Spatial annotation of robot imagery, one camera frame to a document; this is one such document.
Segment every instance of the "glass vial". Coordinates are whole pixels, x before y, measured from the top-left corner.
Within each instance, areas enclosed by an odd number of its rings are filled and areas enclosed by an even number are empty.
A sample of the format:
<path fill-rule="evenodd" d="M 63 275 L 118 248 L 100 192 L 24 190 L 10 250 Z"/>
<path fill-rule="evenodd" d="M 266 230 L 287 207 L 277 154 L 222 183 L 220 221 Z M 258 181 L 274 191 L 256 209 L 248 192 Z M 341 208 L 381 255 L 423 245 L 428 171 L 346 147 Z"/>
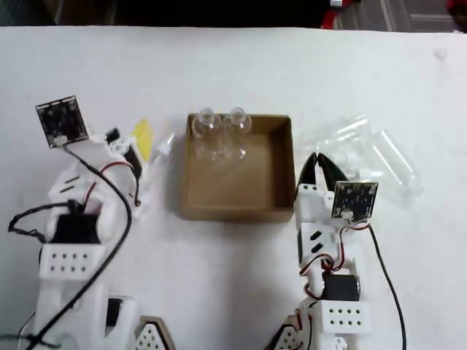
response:
<path fill-rule="evenodd" d="M 227 158 L 242 159 L 247 154 L 247 134 L 252 125 L 251 117 L 241 108 L 232 109 L 224 119 L 224 153 Z"/>
<path fill-rule="evenodd" d="M 223 152 L 222 120 L 210 108 L 203 108 L 191 124 L 198 158 L 215 160 Z"/>

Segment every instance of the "open cardboard box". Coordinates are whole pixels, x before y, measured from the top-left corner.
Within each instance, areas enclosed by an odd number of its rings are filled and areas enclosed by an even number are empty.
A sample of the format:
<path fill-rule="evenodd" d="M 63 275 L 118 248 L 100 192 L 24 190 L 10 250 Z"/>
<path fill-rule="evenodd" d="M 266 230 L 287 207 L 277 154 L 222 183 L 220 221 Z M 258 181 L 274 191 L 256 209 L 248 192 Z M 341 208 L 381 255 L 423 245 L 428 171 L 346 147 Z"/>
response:
<path fill-rule="evenodd" d="M 251 114 L 244 159 L 196 157 L 188 116 L 182 216 L 192 220 L 288 222 L 293 215 L 295 171 L 291 121 Z"/>

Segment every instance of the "white tabletop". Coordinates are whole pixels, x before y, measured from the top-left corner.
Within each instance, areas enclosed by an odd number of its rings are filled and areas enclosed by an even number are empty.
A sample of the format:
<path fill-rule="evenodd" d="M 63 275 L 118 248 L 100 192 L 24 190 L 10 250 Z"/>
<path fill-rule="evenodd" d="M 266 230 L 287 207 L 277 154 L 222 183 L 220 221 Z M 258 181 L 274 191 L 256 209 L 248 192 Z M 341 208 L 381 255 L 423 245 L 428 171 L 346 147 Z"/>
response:
<path fill-rule="evenodd" d="M 409 208 L 380 197 L 374 210 L 408 349 L 465 348 L 467 36 L 0 28 L 0 48 L 0 333 L 18 330 L 37 294 L 39 244 L 7 233 L 8 222 L 44 203 L 69 162 L 47 148 L 34 106 L 76 95 L 96 132 L 129 132 L 146 117 L 158 140 L 183 133 L 187 113 L 203 106 L 288 114 L 297 138 L 311 138 L 323 120 L 364 113 L 398 140 L 425 187 Z M 150 215 L 136 222 L 104 278 L 143 314 L 163 317 L 178 349 L 261 349 L 305 297 L 294 221 L 184 221 L 173 211 L 174 163 L 154 179 L 161 185 Z M 296 159 L 297 171 L 302 164 Z M 374 318 L 368 348 L 399 349 L 393 299 L 369 236 L 363 244 Z"/>

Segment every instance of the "black cable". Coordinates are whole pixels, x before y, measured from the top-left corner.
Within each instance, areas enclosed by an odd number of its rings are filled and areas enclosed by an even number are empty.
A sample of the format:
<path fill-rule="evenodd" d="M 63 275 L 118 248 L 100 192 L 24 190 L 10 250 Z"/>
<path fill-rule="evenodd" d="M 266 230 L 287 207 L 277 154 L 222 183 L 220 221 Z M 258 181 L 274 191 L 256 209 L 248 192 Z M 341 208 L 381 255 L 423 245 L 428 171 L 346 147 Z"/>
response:
<path fill-rule="evenodd" d="M 391 292 L 393 293 L 395 306 L 397 308 L 397 312 L 398 312 L 398 315 L 399 315 L 399 321 L 401 323 L 402 350 L 406 350 L 407 349 L 406 325 L 405 325 L 405 322 L 404 322 L 404 316 L 402 315 L 401 304 L 399 304 L 399 299 L 397 298 L 397 294 L 395 293 L 393 283 L 392 283 L 391 279 L 389 278 L 389 274 L 387 273 L 385 263 L 382 261 L 381 252 L 379 251 L 378 241 L 377 241 L 377 237 L 374 234 L 373 227 L 371 225 L 369 225 L 368 229 L 370 230 L 371 238 L 373 239 L 374 248 L 377 251 L 377 256 L 378 256 L 379 263 L 381 264 L 382 272 L 386 277 L 386 281 L 387 281 L 387 284 L 389 284 L 389 288 L 391 289 Z"/>
<path fill-rule="evenodd" d="M 138 199 L 138 196 L 139 196 L 139 178 L 136 175 L 136 172 L 135 172 L 133 167 L 131 167 L 131 172 L 133 173 L 134 179 L 136 180 L 136 189 L 135 189 L 135 193 L 134 193 L 134 205 L 135 206 L 140 206 L 141 201 Z"/>
<path fill-rule="evenodd" d="M 20 221 L 20 219 L 22 219 L 24 217 L 27 217 L 28 215 L 35 214 L 35 213 L 37 213 L 39 211 L 42 211 L 42 210 L 57 208 L 57 207 L 60 207 L 60 206 L 66 206 L 69 209 L 71 209 L 72 207 L 74 207 L 74 204 L 72 202 L 75 202 L 75 201 L 45 204 L 43 206 L 38 206 L 36 208 L 28 209 L 28 210 L 26 210 L 25 212 L 23 212 L 21 214 L 17 214 L 17 215 L 15 215 L 13 217 L 12 221 L 9 222 L 8 232 L 15 232 L 18 235 L 35 237 L 35 238 L 39 239 L 39 241 L 41 243 L 47 243 L 47 239 L 45 239 L 44 234 L 40 233 L 38 230 L 36 230 L 36 229 L 30 230 L 30 231 L 23 230 L 21 228 L 15 227 L 15 224 L 18 221 Z"/>
<path fill-rule="evenodd" d="M 83 160 L 79 155 L 76 155 L 68 147 L 63 146 L 63 150 L 68 154 L 72 155 L 76 159 L 79 160 L 81 164 L 83 164 L 91 173 L 97 175 L 99 178 L 104 180 L 114 191 L 117 193 L 118 197 L 122 200 L 123 204 L 125 205 L 126 215 L 127 215 L 127 222 L 125 230 L 123 231 L 122 236 L 118 240 L 117 244 L 115 244 L 115 248 L 110 252 L 107 258 L 103 261 L 101 266 L 96 270 L 96 272 L 92 275 L 92 277 L 86 282 L 86 284 L 80 289 L 80 291 L 40 330 L 40 332 L 31 340 L 31 343 L 26 348 L 26 350 L 32 350 L 34 347 L 40 343 L 41 339 L 44 337 L 45 333 L 47 333 L 50 328 L 52 328 L 62 317 L 63 315 L 73 307 L 73 305 L 88 291 L 88 289 L 94 284 L 97 278 L 104 272 L 106 267 L 110 264 L 113 260 L 115 255 L 120 250 L 123 242 L 126 240 L 128 233 L 130 232 L 131 227 L 131 207 L 128 201 L 126 200 L 125 196 L 121 193 L 121 191 L 115 186 L 108 178 L 106 178 L 99 170 L 88 164 L 85 160 Z"/>
<path fill-rule="evenodd" d="M 35 341 L 36 336 L 34 334 L 18 335 L 18 334 L 2 334 L 0 335 L 0 341 L 18 341 L 20 339 L 26 339 L 27 341 Z M 47 341 L 40 340 L 39 344 L 46 346 L 51 349 L 59 349 L 61 345 L 51 344 Z"/>

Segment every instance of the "electronic component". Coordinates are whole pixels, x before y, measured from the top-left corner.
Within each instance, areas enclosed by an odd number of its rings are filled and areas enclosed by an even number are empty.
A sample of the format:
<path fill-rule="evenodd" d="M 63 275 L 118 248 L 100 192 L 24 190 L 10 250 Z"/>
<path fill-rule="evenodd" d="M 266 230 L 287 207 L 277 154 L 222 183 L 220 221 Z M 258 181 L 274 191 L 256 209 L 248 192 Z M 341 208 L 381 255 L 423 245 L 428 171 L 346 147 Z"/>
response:
<path fill-rule="evenodd" d="M 117 139 L 109 144 L 110 149 L 123 157 L 129 162 L 134 169 L 136 178 L 139 179 L 142 174 L 142 156 L 139 152 L 138 145 L 136 144 L 136 138 L 130 137 L 128 139 Z"/>
<path fill-rule="evenodd" d="M 322 299 L 359 301 L 358 280 L 352 275 L 337 275 L 324 273 L 324 290 Z"/>
<path fill-rule="evenodd" d="M 98 215 L 62 214 L 58 217 L 57 230 L 52 244 L 99 244 L 96 232 Z"/>
<path fill-rule="evenodd" d="M 75 96 L 36 106 L 50 148 L 88 140 Z"/>
<path fill-rule="evenodd" d="M 353 221 L 371 217 L 377 190 L 377 182 L 338 181 L 331 217 L 343 217 Z"/>

